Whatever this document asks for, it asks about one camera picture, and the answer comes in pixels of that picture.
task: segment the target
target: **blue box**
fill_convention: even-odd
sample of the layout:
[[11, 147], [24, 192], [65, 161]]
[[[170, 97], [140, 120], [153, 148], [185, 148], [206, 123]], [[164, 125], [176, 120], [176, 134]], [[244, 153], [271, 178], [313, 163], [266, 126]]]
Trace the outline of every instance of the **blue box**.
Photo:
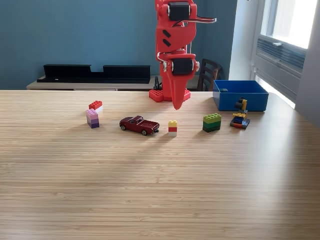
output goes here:
[[246, 109], [251, 112], [264, 112], [267, 108], [269, 93], [256, 81], [215, 80], [213, 99], [219, 111], [235, 111], [240, 98], [248, 101]]

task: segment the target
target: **red toy car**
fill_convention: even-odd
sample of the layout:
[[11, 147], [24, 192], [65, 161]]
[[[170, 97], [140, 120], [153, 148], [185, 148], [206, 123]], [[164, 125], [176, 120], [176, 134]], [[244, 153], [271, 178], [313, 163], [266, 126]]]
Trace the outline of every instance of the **red toy car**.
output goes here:
[[123, 131], [128, 129], [137, 133], [142, 133], [144, 136], [158, 133], [159, 126], [159, 123], [144, 120], [142, 116], [126, 117], [120, 121], [120, 128]]

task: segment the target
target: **lego stack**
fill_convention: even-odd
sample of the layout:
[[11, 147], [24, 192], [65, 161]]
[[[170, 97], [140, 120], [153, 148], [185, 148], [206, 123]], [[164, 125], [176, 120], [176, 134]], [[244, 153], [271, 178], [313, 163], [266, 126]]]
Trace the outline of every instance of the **lego stack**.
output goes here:
[[178, 135], [178, 122], [177, 121], [169, 121], [169, 137], [176, 137]]
[[89, 109], [86, 111], [86, 121], [92, 129], [100, 127], [98, 113], [93, 109]]
[[95, 102], [91, 103], [89, 105], [89, 109], [95, 110], [96, 113], [101, 112], [104, 109], [104, 107], [102, 105], [102, 101], [95, 101]]
[[218, 113], [204, 116], [203, 118], [203, 131], [211, 133], [220, 130], [221, 127], [221, 115]]
[[248, 101], [243, 97], [240, 98], [240, 100], [235, 103], [234, 108], [240, 109], [240, 111], [238, 113], [233, 114], [233, 119], [230, 123], [230, 126], [239, 128], [239, 129], [247, 129], [250, 123], [250, 119], [247, 119], [248, 118], [248, 110], [246, 110], [247, 103]]

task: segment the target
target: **chair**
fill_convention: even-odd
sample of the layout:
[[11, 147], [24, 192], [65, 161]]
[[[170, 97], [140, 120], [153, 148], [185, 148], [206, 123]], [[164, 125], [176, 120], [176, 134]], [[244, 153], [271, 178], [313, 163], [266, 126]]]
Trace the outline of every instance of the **chair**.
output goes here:
[[197, 91], [203, 92], [205, 85], [205, 92], [212, 92], [214, 90], [214, 80], [218, 79], [221, 70], [222, 67], [218, 63], [209, 59], [203, 59]]

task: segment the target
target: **red robot arm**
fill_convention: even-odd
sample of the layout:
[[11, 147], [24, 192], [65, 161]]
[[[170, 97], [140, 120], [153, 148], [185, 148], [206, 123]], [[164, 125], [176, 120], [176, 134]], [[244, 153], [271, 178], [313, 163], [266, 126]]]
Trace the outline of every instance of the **red robot arm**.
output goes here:
[[155, 9], [158, 20], [156, 59], [160, 62], [162, 77], [161, 100], [172, 101], [178, 110], [190, 97], [190, 92], [186, 96], [187, 82], [200, 67], [196, 55], [187, 53], [187, 45], [196, 37], [196, 23], [211, 24], [217, 19], [198, 17], [193, 0], [155, 0]]

